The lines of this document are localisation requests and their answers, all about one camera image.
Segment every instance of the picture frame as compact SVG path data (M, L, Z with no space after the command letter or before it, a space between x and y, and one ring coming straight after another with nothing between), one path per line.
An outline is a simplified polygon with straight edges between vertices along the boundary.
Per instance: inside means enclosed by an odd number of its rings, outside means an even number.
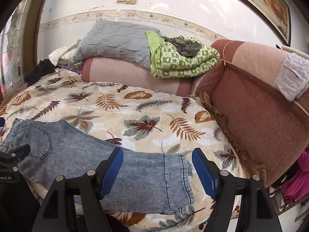
M242 0L274 30L284 45L291 45L291 14L284 0Z

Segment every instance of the metal pin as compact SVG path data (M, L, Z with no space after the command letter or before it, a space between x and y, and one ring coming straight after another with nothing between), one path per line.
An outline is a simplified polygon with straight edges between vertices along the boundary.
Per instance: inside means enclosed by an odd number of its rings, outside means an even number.
M56 181L62 181L64 179L63 175L58 175Z
M220 174L221 174L222 176L228 176L228 175L229 175L229 172L226 171L226 170L221 170L221 171L220 171Z
M87 172L87 175L89 175L89 176L92 176L92 175L95 175L95 170L93 170L93 169L90 169L88 172Z
M257 175L257 174L254 174L252 176L252 179L254 179L255 181L259 181L260 180L260 177Z

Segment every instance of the magenta clothing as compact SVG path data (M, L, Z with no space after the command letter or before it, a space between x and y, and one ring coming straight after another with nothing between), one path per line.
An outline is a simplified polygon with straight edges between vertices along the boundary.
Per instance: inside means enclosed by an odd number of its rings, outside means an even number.
M281 186L281 191L285 196L291 196L298 201L309 194L309 153L302 152L297 163L300 170Z

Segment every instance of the gray cloth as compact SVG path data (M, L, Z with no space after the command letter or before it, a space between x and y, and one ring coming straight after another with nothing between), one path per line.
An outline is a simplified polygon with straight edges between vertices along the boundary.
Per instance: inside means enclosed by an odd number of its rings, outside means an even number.
M309 60L296 53L288 54L272 86L288 101L298 99L309 87Z
M15 119L0 151L31 146L18 164L21 174L49 189L56 176L82 176L106 160L114 144L90 136L67 123ZM176 214L194 203L184 154L124 150L124 161L102 207L109 211Z
M164 36L163 38L166 42L174 45L177 52L184 57L193 58L197 55L200 48L202 48L202 45L200 43L193 42L191 40L185 40L183 36L175 38L169 38Z
M146 31L160 32L151 26L100 18L79 43L74 58L116 57L150 69Z

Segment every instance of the jeans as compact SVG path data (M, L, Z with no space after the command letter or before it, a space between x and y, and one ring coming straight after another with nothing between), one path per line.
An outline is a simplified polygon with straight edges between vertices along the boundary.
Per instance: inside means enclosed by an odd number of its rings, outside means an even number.
M82 176L106 160L117 145L90 136L67 123L15 119L0 151L29 144L19 163L30 181L49 189L56 176ZM194 203L184 154L139 153L123 148L124 161L104 210L176 214Z

